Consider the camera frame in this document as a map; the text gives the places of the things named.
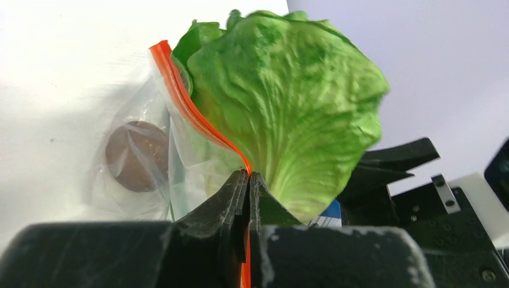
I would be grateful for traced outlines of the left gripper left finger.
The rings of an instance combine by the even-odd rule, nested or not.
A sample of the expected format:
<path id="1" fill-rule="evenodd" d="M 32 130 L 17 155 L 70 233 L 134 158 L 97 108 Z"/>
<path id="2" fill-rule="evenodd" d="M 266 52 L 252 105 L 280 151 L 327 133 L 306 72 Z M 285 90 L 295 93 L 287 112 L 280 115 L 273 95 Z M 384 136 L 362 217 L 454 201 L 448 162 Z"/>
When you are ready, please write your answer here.
<path id="1" fill-rule="evenodd" d="M 238 287 L 249 176 L 233 172 L 180 220 L 28 226 L 1 257 L 2 287 Z"/>

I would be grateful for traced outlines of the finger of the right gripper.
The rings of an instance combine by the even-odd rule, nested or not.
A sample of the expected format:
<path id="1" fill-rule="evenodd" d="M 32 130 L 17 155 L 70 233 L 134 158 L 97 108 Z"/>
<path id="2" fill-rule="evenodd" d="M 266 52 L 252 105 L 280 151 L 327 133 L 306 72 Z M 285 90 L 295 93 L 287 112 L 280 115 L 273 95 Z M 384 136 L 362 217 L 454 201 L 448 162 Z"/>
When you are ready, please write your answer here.
<path id="1" fill-rule="evenodd" d="M 376 189 L 385 187 L 390 183 L 413 176 L 413 173 L 407 171 L 357 166 L 352 172 L 347 186 L 337 196 L 337 200 L 339 203 L 346 203 L 361 196 L 372 194 Z"/>
<path id="2" fill-rule="evenodd" d="M 439 158 L 432 141 L 424 137 L 399 146 L 367 151 L 360 165 L 383 169 L 414 169 Z"/>

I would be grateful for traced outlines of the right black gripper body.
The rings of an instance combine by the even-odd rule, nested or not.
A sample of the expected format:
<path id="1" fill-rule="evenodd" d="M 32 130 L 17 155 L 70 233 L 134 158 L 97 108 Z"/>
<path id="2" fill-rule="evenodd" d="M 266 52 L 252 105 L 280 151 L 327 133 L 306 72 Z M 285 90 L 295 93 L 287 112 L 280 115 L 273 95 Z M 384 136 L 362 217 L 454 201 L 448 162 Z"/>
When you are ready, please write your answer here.
<path id="1" fill-rule="evenodd" d="M 340 195 L 345 226 L 396 226 L 422 249 L 437 287 L 508 287 L 508 268 L 460 187 L 442 175 L 391 196 L 386 186 Z"/>

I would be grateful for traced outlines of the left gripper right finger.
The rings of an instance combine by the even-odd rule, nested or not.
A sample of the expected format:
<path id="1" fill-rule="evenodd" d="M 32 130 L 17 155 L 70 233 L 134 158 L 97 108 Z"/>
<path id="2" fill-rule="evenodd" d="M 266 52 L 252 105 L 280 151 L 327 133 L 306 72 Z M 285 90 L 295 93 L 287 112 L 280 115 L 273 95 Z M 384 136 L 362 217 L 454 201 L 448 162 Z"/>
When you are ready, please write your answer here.
<path id="1" fill-rule="evenodd" d="M 434 287 L 426 258 L 397 227 L 300 224 L 252 173 L 252 287 Z"/>

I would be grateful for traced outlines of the clear zip bag orange zipper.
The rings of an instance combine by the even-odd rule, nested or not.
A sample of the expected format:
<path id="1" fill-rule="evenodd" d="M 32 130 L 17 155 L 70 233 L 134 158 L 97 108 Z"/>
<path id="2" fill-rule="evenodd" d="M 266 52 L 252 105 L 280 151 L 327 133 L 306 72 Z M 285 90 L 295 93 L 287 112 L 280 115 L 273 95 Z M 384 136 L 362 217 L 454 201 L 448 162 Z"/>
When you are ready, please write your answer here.
<path id="1" fill-rule="evenodd" d="M 165 40 L 152 74 L 113 114 L 85 197 L 114 216 L 87 253 L 92 287 L 250 287 L 250 170 L 191 102 L 193 85 Z"/>

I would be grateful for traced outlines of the green lettuce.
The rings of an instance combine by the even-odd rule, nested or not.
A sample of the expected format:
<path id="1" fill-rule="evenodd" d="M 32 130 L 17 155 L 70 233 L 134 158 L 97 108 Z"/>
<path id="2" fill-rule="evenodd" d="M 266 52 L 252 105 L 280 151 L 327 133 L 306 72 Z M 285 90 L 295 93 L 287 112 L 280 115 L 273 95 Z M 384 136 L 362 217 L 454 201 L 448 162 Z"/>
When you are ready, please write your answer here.
<path id="1" fill-rule="evenodd" d="M 390 85 L 327 20 L 233 10 L 225 29 L 193 22 L 172 56 L 196 108 L 303 223 L 326 210 L 381 138 Z"/>

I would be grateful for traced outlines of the brown kiwi potato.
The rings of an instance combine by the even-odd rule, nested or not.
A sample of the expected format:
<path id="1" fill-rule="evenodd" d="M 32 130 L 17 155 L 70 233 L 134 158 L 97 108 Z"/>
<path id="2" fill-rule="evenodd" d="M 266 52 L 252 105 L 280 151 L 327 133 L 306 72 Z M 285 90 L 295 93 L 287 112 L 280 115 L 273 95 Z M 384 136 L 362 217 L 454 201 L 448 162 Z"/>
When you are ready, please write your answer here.
<path id="1" fill-rule="evenodd" d="M 130 121 L 109 137 L 106 165 L 124 188 L 144 193 L 154 191 L 168 180 L 169 137 L 145 121 Z"/>

